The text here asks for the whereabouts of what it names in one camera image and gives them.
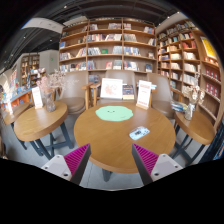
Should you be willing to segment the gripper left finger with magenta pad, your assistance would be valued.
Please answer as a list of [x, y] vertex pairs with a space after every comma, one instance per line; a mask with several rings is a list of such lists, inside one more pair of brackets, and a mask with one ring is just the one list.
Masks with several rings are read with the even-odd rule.
[[86, 144], [65, 156], [55, 155], [42, 169], [79, 185], [90, 155], [91, 147]]

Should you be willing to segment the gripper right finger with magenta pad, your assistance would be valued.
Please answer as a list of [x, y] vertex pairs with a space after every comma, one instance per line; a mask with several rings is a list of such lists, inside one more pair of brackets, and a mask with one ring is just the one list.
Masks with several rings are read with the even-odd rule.
[[182, 166], [167, 154], [157, 155], [137, 144], [132, 144], [132, 155], [143, 185], [148, 185], [182, 169]]

